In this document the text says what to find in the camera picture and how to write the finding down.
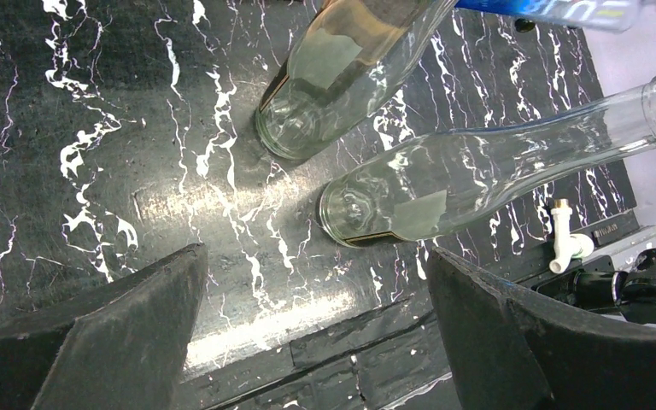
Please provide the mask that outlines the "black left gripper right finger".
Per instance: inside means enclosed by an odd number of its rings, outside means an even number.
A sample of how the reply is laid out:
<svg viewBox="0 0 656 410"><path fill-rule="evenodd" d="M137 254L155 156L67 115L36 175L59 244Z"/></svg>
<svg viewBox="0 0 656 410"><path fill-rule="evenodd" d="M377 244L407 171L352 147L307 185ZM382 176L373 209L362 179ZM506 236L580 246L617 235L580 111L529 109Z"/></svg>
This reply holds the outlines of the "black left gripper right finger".
<svg viewBox="0 0 656 410"><path fill-rule="evenodd" d="M445 249L429 292L465 409L656 409L656 325L591 313Z"/></svg>

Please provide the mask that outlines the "blue rectangular glass bottle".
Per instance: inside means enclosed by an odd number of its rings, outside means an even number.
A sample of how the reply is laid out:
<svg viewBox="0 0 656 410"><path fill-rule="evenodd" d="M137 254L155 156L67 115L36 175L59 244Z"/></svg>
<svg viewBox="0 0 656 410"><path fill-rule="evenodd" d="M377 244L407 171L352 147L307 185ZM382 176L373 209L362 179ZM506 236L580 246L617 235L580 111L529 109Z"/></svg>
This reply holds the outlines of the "blue rectangular glass bottle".
<svg viewBox="0 0 656 410"><path fill-rule="evenodd" d="M457 9L508 15L528 21L624 32L643 9L656 1L642 0L459 0Z"/></svg>

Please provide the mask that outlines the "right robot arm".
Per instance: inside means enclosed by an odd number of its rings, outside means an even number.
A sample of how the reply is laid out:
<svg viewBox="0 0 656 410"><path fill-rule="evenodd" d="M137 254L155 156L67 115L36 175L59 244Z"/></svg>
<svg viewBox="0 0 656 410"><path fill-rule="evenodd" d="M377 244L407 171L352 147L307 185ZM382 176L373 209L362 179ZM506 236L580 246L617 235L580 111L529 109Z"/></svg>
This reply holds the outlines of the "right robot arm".
<svg viewBox="0 0 656 410"><path fill-rule="evenodd" d="M656 325L656 248L642 251L618 270L608 256L579 264L531 286L534 291L591 313L620 315L640 325Z"/></svg>

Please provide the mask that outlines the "clear glass bottle gold label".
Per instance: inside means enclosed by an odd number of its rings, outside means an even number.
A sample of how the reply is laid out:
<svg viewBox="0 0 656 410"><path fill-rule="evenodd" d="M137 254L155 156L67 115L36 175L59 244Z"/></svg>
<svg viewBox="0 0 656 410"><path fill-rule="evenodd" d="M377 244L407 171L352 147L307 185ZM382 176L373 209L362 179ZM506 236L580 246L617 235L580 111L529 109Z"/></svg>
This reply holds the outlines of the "clear glass bottle gold label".
<svg viewBox="0 0 656 410"><path fill-rule="evenodd" d="M327 184L317 215L353 248L447 235L565 175L656 148L656 77L523 125L416 137Z"/></svg>

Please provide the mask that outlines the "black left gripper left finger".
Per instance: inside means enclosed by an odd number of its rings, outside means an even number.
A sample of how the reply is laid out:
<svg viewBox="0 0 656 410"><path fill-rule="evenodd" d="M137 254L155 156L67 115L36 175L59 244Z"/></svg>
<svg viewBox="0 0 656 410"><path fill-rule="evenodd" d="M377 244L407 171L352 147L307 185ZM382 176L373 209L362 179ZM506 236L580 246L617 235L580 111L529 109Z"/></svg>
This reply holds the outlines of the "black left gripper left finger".
<svg viewBox="0 0 656 410"><path fill-rule="evenodd" d="M0 325L0 409L167 409L205 291L208 248Z"/></svg>

